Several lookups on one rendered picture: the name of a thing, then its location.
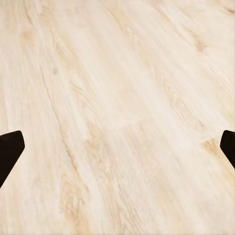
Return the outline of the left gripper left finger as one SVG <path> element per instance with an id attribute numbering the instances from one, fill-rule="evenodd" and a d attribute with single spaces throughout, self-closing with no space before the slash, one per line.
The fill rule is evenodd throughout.
<path id="1" fill-rule="evenodd" d="M 25 149 L 20 130 L 0 136 L 0 188 Z"/>

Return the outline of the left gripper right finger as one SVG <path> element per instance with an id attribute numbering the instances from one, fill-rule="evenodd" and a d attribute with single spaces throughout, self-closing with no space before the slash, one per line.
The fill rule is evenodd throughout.
<path id="1" fill-rule="evenodd" d="M 235 168 L 235 132 L 229 130 L 223 132 L 220 148 Z"/>

